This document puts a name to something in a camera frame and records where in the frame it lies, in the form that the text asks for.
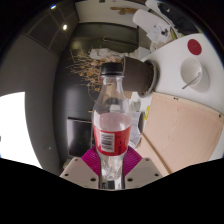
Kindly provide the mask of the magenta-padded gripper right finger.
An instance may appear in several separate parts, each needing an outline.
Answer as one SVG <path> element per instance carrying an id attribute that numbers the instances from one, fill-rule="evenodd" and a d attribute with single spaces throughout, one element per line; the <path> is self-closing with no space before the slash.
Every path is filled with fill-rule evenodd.
<path id="1" fill-rule="evenodd" d="M 142 158 L 133 148 L 128 148 L 123 160 L 123 179 L 126 189 L 140 188 L 162 177 L 150 158 Z"/>

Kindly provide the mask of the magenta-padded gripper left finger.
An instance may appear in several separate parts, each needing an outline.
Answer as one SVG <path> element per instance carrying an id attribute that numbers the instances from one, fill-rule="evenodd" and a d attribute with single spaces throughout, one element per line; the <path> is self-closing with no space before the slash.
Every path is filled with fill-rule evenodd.
<path id="1" fill-rule="evenodd" d="M 100 174 L 100 159 L 92 147 L 82 157 L 74 157 L 60 177 L 84 188 L 98 189 Z"/>

